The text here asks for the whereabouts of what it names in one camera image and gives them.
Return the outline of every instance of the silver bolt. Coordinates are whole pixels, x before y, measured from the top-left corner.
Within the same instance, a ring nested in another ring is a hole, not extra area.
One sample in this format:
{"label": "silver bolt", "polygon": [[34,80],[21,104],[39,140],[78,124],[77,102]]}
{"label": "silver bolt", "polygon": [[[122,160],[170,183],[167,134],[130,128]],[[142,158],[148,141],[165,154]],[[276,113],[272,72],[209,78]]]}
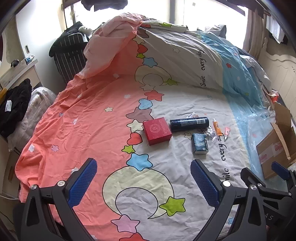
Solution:
{"label": "silver bolt", "polygon": [[65,181],[61,180],[61,181],[59,181],[59,182],[57,183],[57,185],[58,185],[59,187],[62,187],[63,185],[65,185]]}
{"label": "silver bolt", "polygon": [[224,181],[224,182],[222,182],[223,183],[223,185],[225,186],[225,187],[230,187],[230,182],[229,181]]}
{"label": "silver bolt", "polygon": [[257,187],[256,187],[255,185],[252,184],[252,185],[251,185],[251,189],[252,189],[252,190],[256,190]]}
{"label": "silver bolt", "polygon": [[31,190],[35,190],[37,188],[37,185],[36,184],[33,184],[32,186],[30,186],[30,189]]}

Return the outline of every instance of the small blue box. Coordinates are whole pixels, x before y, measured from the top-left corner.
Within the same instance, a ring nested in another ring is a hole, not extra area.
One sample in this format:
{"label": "small blue box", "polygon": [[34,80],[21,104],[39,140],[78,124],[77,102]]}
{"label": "small blue box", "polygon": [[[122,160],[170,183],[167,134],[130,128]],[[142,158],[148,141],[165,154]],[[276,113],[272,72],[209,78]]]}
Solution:
{"label": "small blue box", "polygon": [[193,133],[191,140],[194,154],[206,154],[209,152],[204,134]]}

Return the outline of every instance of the red box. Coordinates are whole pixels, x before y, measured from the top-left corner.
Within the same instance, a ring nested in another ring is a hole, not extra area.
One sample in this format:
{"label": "red box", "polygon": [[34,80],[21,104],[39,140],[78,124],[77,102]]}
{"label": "red box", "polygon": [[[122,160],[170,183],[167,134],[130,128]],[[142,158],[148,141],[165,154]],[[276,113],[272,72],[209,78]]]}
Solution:
{"label": "red box", "polygon": [[143,127],[149,146],[160,142],[169,141],[172,137],[172,132],[170,131],[170,128],[163,117],[144,121]]}

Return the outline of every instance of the black and white striped fabric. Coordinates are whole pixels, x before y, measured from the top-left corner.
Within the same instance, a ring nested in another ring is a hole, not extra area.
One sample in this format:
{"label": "black and white striped fabric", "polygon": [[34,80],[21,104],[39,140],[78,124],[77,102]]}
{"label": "black and white striped fabric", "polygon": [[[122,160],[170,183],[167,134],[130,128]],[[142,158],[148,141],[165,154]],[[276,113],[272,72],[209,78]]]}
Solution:
{"label": "black and white striped fabric", "polygon": [[83,50],[86,43],[87,39],[82,33],[71,34],[60,40],[61,49],[65,51],[55,53],[54,60],[65,83],[72,80],[85,67],[87,59]]}

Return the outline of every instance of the white headboard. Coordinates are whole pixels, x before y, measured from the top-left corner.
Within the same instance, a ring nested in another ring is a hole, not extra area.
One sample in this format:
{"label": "white headboard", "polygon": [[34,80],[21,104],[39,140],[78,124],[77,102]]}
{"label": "white headboard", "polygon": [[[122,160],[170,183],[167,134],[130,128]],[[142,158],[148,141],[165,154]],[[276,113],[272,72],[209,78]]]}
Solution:
{"label": "white headboard", "polygon": [[296,119],[296,58],[291,55],[270,55],[267,41],[260,53],[258,62],[267,73],[271,87],[279,92],[287,108]]}

